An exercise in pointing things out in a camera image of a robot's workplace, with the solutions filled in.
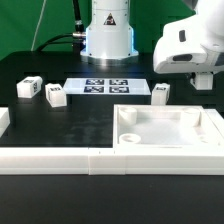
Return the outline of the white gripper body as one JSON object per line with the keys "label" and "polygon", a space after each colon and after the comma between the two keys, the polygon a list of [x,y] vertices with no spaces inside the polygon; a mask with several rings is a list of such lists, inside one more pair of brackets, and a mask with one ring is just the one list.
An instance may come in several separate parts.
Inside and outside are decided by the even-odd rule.
{"label": "white gripper body", "polygon": [[153,55],[154,71],[224,71],[224,15],[194,15],[168,23]]}

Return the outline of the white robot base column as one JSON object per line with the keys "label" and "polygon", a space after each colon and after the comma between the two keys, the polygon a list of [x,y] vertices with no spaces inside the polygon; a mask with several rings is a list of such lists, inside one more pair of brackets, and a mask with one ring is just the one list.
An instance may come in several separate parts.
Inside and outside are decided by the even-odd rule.
{"label": "white robot base column", "polygon": [[95,65],[123,65],[138,59],[129,24],[130,0],[92,0],[92,20],[86,28],[81,59]]}

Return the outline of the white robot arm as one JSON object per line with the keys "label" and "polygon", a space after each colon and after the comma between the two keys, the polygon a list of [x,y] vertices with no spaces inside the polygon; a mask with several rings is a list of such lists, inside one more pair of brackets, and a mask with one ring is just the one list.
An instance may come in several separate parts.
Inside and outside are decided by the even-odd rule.
{"label": "white robot arm", "polygon": [[224,0],[183,2],[195,14],[164,26],[154,50],[154,71],[224,71]]}

